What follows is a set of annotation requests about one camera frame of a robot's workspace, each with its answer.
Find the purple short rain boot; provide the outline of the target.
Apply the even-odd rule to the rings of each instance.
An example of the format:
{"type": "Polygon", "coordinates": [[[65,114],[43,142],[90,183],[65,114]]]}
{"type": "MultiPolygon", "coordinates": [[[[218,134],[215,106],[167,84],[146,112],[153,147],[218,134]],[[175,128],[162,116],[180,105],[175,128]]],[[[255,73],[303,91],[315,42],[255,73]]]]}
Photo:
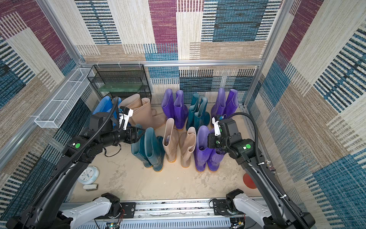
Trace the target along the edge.
{"type": "Polygon", "coordinates": [[[200,126],[196,136],[196,147],[194,151],[195,168],[198,172],[203,172],[206,163],[212,153],[212,149],[208,147],[208,135],[210,130],[207,126],[200,126]]]}

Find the slim teal rain boot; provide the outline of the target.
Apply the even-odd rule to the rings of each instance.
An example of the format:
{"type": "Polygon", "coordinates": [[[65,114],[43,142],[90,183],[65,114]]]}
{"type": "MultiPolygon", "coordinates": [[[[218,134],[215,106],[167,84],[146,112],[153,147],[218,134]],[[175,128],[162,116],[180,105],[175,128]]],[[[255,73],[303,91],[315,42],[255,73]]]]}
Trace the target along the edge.
{"type": "Polygon", "coordinates": [[[141,138],[138,142],[131,145],[131,151],[134,156],[136,156],[140,161],[142,161],[143,165],[146,168],[151,168],[152,164],[149,162],[146,153],[145,153],[145,143],[144,143],[144,132],[142,130],[138,131],[138,135],[141,135],[141,138]]]}

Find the beige slim rain boot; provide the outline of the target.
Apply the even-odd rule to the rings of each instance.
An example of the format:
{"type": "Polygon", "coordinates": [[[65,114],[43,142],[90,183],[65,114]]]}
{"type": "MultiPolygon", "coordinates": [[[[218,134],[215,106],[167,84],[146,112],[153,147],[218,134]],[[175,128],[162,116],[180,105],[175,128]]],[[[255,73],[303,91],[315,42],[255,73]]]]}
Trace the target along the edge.
{"type": "Polygon", "coordinates": [[[132,108],[132,110],[132,126],[139,124],[143,129],[147,129],[149,127],[156,129],[166,123],[166,116],[164,113],[155,114],[153,112],[151,100],[149,98],[143,98],[141,100],[141,105],[136,108],[132,108]]]}

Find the large teal rain boot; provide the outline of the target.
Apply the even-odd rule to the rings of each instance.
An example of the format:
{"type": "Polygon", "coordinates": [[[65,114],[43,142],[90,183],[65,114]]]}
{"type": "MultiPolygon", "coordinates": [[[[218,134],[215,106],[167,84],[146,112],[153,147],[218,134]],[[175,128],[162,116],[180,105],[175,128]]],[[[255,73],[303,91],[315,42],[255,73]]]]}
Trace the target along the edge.
{"type": "Polygon", "coordinates": [[[165,157],[163,139],[162,136],[156,136],[155,130],[152,127],[146,129],[144,134],[144,150],[155,172],[160,172],[163,169],[165,157]]]}

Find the blue rain boot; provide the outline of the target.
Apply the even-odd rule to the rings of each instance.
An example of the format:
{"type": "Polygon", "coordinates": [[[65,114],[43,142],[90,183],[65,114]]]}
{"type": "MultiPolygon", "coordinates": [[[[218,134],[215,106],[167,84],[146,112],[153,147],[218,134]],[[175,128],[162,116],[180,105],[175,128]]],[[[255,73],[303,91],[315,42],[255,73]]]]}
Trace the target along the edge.
{"type": "Polygon", "coordinates": [[[105,96],[93,111],[93,115],[99,112],[110,112],[112,108],[112,99],[109,96],[105,96]]]}
{"type": "Polygon", "coordinates": [[[119,102],[120,98],[118,96],[114,97],[112,99],[112,109],[113,109],[113,114],[111,117],[111,120],[113,122],[113,124],[115,126],[117,126],[118,128],[120,127],[120,112],[119,112],[119,102]]]}

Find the beige tall rain boot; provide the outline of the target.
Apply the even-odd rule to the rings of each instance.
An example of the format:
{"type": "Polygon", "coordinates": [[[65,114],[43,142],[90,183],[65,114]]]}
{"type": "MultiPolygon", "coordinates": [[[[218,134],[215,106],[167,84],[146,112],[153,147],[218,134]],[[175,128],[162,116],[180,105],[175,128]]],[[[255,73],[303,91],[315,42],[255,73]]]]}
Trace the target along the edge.
{"type": "Polygon", "coordinates": [[[135,126],[136,124],[143,125],[142,123],[142,119],[144,118],[142,114],[143,104],[140,95],[133,94],[132,96],[124,99],[118,105],[118,108],[120,109],[125,107],[129,108],[130,110],[133,110],[133,115],[129,118],[129,123],[132,126],[135,126]]]}

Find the beige short rain boot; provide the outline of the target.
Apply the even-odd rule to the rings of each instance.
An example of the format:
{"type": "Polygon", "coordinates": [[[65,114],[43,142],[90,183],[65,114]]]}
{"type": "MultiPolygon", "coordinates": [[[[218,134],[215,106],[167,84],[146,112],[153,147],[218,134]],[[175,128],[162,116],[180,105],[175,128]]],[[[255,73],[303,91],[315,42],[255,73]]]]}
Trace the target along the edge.
{"type": "Polygon", "coordinates": [[[173,163],[177,158],[177,146],[179,143],[179,133],[174,127],[175,121],[173,118],[169,118],[166,121],[165,135],[163,138],[163,147],[166,153],[168,162],[173,163]]]}

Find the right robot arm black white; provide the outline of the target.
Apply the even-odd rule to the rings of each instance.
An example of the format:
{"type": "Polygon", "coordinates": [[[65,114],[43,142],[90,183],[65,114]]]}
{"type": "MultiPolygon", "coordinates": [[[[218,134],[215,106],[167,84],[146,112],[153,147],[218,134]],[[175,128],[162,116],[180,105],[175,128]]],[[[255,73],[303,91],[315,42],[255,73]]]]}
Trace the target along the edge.
{"type": "Polygon", "coordinates": [[[258,127],[250,114],[237,112],[227,117],[212,118],[214,133],[209,134],[208,147],[227,153],[250,176],[264,198],[267,206],[249,198],[236,189],[226,196],[228,206],[242,212],[263,229],[310,229],[315,219],[309,212],[302,211],[286,194],[267,166],[259,149],[258,127]],[[242,115],[252,122],[254,140],[242,139],[233,117],[242,115]]]}

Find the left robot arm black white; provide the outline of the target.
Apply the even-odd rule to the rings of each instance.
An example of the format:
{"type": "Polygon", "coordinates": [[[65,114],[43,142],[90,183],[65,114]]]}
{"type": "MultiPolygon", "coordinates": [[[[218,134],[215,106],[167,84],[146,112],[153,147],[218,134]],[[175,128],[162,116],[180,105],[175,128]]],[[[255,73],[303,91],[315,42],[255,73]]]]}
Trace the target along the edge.
{"type": "Polygon", "coordinates": [[[11,217],[8,229],[71,229],[76,217],[59,210],[79,176],[95,157],[109,146],[119,143],[134,144],[142,137],[141,127],[130,127],[129,119],[135,113],[128,106],[119,106],[119,97],[112,99],[109,112],[91,116],[89,128],[74,136],[62,151],[47,183],[36,193],[29,207],[19,216],[11,217]]]}

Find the purple tall rain boot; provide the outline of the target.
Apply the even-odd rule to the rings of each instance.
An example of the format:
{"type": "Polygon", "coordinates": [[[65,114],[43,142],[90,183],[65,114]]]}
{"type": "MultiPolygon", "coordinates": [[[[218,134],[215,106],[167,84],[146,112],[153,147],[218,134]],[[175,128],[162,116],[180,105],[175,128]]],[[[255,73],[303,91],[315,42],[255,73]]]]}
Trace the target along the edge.
{"type": "Polygon", "coordinates": [[[165,91],[161,104],[162,110],[168,119],[175,117],[173,104],[174,104],[173,91],[172,89],[168,88],[165,91]]]}

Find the red pencil cup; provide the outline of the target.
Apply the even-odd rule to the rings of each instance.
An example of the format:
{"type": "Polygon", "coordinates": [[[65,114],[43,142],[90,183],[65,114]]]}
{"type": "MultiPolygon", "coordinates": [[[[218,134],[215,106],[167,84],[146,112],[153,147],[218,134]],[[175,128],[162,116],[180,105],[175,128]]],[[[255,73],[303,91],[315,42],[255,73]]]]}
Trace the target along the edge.
{"type": "Polygon", "coordinates": [[[251,179],[251,177],[247,173],[245,173],[243,175],[243,182],[250,189],[256,189],[257,188],[255,183],[253,182],[253,180],[251,179]]]}

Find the white round alarm clock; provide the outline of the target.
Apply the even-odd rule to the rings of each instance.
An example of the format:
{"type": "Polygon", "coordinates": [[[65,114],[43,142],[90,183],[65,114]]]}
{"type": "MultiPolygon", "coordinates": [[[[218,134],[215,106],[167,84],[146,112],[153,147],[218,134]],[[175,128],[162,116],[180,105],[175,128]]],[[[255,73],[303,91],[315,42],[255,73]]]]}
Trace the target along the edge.
{"type": "Polygon", "coordinates": [[[93,184],[98,178],[100,172],[97,167],[88,166],[78,177],[78,182],[83,185],[93,184]]]}

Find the small white grey box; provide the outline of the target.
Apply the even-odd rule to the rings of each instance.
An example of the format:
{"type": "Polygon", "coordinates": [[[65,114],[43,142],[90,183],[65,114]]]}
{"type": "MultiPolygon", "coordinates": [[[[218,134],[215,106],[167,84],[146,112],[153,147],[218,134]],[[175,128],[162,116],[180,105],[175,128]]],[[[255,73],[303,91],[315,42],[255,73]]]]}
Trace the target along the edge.
{"type": "Polygon", "coordinates": [[[95,191],[98,189],[98,184],[87,184],[83,185],[83,189],[86,191],[95,191]]]}

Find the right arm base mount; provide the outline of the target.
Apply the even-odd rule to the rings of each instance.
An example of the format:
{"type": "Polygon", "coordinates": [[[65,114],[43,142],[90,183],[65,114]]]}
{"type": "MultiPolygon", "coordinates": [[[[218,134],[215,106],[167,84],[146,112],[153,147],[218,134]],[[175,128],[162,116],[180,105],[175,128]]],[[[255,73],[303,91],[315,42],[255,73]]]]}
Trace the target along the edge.
{"type": "Polygon", "coordinates": [[[241,189],[236,189],[229,192],[226,199],[213,198],[209,201],[209,207],[213,209],[215,215],[223,217],[243,215],[244,213],[237,210],[234,205],[234,198],[239,194],[244,194],[244,192],[241,189]]]}

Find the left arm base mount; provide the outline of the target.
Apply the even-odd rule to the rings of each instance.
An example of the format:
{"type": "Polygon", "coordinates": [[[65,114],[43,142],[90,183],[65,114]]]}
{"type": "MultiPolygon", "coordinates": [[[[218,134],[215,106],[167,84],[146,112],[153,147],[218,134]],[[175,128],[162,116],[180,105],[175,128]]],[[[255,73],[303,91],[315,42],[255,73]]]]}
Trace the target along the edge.
{"type": "Polygon", "coordinates": [[[101,197],[107,198],[111,203],[111,208],[104,216],[99,216],[96,219],[132,219],[135,214],[136,202],[120,202],[117,196],[111,193],[104,193],[101,197]]]}

